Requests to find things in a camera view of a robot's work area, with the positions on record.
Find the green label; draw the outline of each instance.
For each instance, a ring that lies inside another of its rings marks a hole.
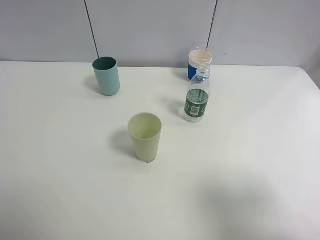
[[[200,118],[205,114],[209,95],[201,89],[192,89],[187,93],[184,111],[193,118]]]

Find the cup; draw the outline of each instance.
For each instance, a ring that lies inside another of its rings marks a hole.
[[[151,113],[135,115],[128,124],[128,130],[138,159],[152,162],[158,153],[162,123]]]
[[[205,48],[196,47],[189,53],[188,78],[191,80],[200,64],[211,64],[212,55]]]
[[[109,56],[100,57],[92,64],[99,88],[104,95],[112,96],[119,92],[120,81],[117,61]]]

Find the blue cup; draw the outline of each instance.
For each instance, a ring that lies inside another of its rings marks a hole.
[[[191,80],[200,64],[211,64],[212,55],[205,48],[194,48],[189,53],[188,78]]]
[[[109,56],[100,57],[92,64],[102,94],[115,95],[120,89],[117,61]]]

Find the white table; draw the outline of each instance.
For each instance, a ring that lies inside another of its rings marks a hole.
[[[318,240],[320,91],[296,67],[212,66],[204,119],[183,68],[0,63],[0,239]],[[137,160],[129,119],[162,121]]]

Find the plastic bottle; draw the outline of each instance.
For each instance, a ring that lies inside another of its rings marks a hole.
[[[190,123],[200,122],[204,117],[210,95],[210,68],[208,63],[200,64],[190,81],[184,106],[185,120]]]

